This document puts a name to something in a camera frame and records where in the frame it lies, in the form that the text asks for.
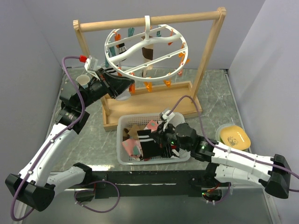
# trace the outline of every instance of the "gray marble tabletop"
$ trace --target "gray marble tabletop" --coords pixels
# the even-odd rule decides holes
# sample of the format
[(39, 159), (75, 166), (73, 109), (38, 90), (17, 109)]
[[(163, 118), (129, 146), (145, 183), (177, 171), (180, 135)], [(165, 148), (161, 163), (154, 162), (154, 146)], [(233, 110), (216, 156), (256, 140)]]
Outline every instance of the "gray marble tabletop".
[[(83, 68), (68, 69), (71, 77), (85, 74)], [(157, 77), (161, 73), (167, 74), (173, 69), (153, 69), (147, 76)], [(173, 82), (191, 80), (193, 82), (196, 71), (184, 69), (181, 77), (175, 76)], [(143, 83), (136, 82), (136, 87)], [(224, 70), (206, 71), (199, 88), (198, 98), (203, 109), (202, 121), (209, 138), (215, 139), (217, 128), (226, 123), (234, 123), (240, 126), (236, 105), (230, 92), (227, 74)], [(54, 119), (60, 110), (60, 102), (57, 105)], [(53, 171), (65, 171), (74, 163), (81, 162), (96, 171), (134, 171), (134, 170), (198, 170), (205, 169), (207, 162), (200, 162), (190, 158), (186, 162), (158, 164), (158, 165), (121, 165), (117, 161), (116, 131), (105, 132), (102, 120), (102, 104), (100, 101), (90, 105), (86, 111), (90, 117), (81, 133), (64, 150), (62, 156), (54, 166)], [(185, 121), (194, 128), (198, 134), (202, 134), (199, 119), (190, 118)]]

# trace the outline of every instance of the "white basket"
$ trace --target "white basket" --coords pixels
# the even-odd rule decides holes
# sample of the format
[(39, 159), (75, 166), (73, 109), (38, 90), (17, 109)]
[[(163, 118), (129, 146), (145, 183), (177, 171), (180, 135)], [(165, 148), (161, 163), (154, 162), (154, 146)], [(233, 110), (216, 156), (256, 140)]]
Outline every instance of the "white basket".
[[(161, 121), (159, 113), (143, 113), (121, 116), (118, 120), (117, 126), (117, 142), (116, 152), (117, 160), (122, 165), (147, 165), (147, 164), (161, 164), (171, 162), (185, 162), (190, 158), (190, 152), (183, 149), (179, 150), (179, 159), (163, 158), (161, 156), (152, 157), (149, 161), (136, 161), (128, 155), (124, 147), (122, 146), (122, 132), (126, 127), (132, 127), (133, 125), (147, 125), (151, 120), (156, 122)], [(174, 118), (171, 120), (174, 126), (184, 123), (185, 119), (181, 113), (175, 113)]]

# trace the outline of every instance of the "wall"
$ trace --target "wall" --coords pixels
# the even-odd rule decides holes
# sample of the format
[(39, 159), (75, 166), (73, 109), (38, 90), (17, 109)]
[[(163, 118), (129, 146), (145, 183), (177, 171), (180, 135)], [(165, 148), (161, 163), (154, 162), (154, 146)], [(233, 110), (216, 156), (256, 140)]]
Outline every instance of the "wall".
[[(282, 154), (299, 173), (299, 2), (266, 0), (230, 69), (229, 78), (255, 153)], [(299, 182), (291, 179), (291, 188)], [(298, 223), (298, 193), (276, 204), (284, 224)]]
[(23, 1), (0, 0), (0, 223), (11, 223), (4, 181), (45, 139), (62, 70)]
[[(84, 23), (139, 18), (147, 14), (150, 16), (187, 14), (215, 11), (218, 7), (224, 6), (228, 14), (210, 60), (209, 68), (228, 69), (264, 0), (185, 0), (179, 3), (172, 0), (24, 0), (24, 2), (59, 61), (66, 55), (81, 54), (72, 27), (73, 20), (79, 19)], [(187, 64), (187, 68), (198, 67), (211, 25), (211, 21), (173, 25), (184, 35), (190, 47), (191, 61)], [(103, 46), (109, 32), (85, 34), (92, 55), (99, 58), (100, 61), (104, 61)], [(167, 46), (156, 48), (155, 55), (166, 50)], [(137, 65), (141, 62), (140, 55), (136, 55), (131, 61), (123, 62), (123, 65)], [(77, 62), (69, 63), (69, 65), (82, 66), (81, 63)], [(158, 64), (157, 67), (174, 68), (176, 65), (170, 60)]]

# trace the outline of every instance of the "wooden rack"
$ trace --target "wooden rack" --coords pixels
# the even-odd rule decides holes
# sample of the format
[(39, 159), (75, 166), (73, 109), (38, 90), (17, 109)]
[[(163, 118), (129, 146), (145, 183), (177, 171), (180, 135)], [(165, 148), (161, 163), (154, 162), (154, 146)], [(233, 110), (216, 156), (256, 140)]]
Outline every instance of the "wooden rack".
[[(167, 107), (172, 108), (178, 99), (183, 95), (192, 96), (199, 109), (202, 110), (197, 98), (197, 92), (205, 74), (206, 67), (211, 58), (225, 16), (226, 9), (224, 7), (220, 7), (215, 12), (151, 17), (151, 25), (213, 20), (210, 34), (208, 36), (206, 46), (202, 53), (201, 61), (197, 70), (196, 78), (193, 84), (188, 81), (173, 83), (171, 84), (171, 87), (167, 87), (165, 85), (155, 85), (152, 87), (152, 92), (148, 92), (145, 87), (137, 88), (135, 93), (132, 94), (132, 96), (126, 101), (116, 101), (111, 99), (109, 95), (106, 95), (105, 97), (101, 98), (101, 102), (103, 104), (104, 129), (106, 131), (115, 130), (119, 117), (123, 115), (137, 113), (157, 113), (162, 112)], [(145, 18), (90, 23), (80, 23), (79, 20), (74, 20), (73, 26), (83, 54), (85, 56), (89, 56), (90, 51), (84, 37), (84, 32), (142, 27), (145, 26)], [(180, 112), (185, 116), (185, 118), (197, 116), (194, 105), (191, 103), (191, 100), (187, 98), (181, 101), (175, 112)]]

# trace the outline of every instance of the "teal clothespin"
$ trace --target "teal clothespin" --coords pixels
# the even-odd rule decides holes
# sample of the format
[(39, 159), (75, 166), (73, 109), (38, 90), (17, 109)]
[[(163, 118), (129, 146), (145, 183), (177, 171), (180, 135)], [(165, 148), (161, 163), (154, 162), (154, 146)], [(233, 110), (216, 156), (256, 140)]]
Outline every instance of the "teal clothespin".
[(131, 27), (131, 28), (128, 29), (128, 37), (133, 36), (134, 30), (135, 30), (134, 27)]
[(116, 56), (116, 52), (115, 52), (114, 46), (110, 47), (109, 50), (111, 52), (112, 57)]
[(108, 68), (109, 67), (109, 63), (107, 61), (107, 58), (105, 57), (105, 67)]

